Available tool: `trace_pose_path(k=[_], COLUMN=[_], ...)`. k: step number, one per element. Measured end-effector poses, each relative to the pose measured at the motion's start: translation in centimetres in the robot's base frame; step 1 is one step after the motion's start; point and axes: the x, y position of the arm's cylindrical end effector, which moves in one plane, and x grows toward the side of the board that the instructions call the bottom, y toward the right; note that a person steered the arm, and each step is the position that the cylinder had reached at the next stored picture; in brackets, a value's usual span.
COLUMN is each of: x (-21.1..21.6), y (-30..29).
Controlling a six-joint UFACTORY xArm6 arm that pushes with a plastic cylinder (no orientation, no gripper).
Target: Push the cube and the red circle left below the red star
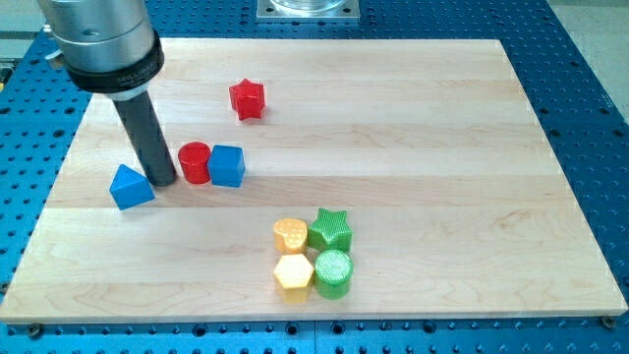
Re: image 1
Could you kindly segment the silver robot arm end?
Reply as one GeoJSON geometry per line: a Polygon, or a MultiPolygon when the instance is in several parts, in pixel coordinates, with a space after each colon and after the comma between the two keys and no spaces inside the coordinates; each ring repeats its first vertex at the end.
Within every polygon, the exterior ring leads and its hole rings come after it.
{"type": "Polygon", "coordinates": [[[80,89],[117,101],[148,89],[164,64],[143,0],[40,0],[44,32],[58,49],[45,56],[80,89]]]}

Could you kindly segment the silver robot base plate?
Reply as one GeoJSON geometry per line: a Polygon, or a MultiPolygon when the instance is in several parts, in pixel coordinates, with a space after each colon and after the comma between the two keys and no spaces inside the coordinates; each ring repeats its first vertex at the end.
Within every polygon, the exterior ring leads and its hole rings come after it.
{"type": "Polygon", "coordinates": [[[259,23],[357,23],[359,0],[257,0],[259,23]]]}

